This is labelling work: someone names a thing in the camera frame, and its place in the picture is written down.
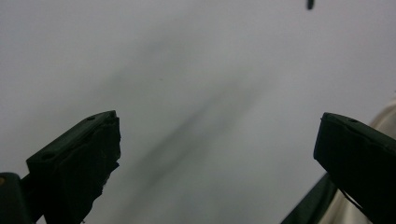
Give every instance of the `dark object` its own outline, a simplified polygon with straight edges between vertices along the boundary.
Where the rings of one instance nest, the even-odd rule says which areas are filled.
[[[316,224],[326,213],[337,187],[328,174],[305,195],[299,204],[282,221],[282,224]]]
[[[315,5],[315,0],[307,0],[306,1],[306,8],[308,10],[312,10],[312,8],[314,8]]]
[[[325,113],[314,158],[374,223],[396,212],[396,140],[355,119]]]
[[[90,116],[55,139],[26,162],[30,174],[21,183],[15,177],[0,185],[0,218],[2,224],[36,222],[44,215],[49,224],[78,224],[102,194],[110,173],[119,165],[120,121],[115,111]],[[16,196],[11,193],[13,184]],[[24,214],[28,222],[13,214]]]

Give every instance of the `white surface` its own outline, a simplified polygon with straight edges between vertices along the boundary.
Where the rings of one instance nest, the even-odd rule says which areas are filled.
[[[116,109],[88,223],[277,223],[324,173],[323,112],[368,123],[396,82],[396,3],[2,1],[0,170]]]

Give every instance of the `wire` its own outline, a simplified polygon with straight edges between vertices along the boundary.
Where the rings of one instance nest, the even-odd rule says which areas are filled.
[[[308,0],[308,1],[306,2],[306,8],[307,8],[308,10],[312,10],[312,8],[314,8],[314,5],[315,5],[315,0]]]
[[[360,204],[356,203],[355,200],[353,200],[343,189],[340,189],[340,191],[344,194],[344,196],[351,202],[353,205],[355,205],[361,212],[367,216],[367,213],[365,212],[364,208],[361,207]]]

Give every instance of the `clip jaw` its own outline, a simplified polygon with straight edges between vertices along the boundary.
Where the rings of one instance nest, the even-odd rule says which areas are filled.
[[[31,222],[44,215],[49,224],[81,223],[119,166],[119,158],[120,120],[116,112],[82,120],[26,161],[30,174],[21,183],[15,182],[24,196],[18,200],[29,210],[23,213]]]
[[[394,221],[396,140],[355,119],[325,113],[314,158],[374,223]]]

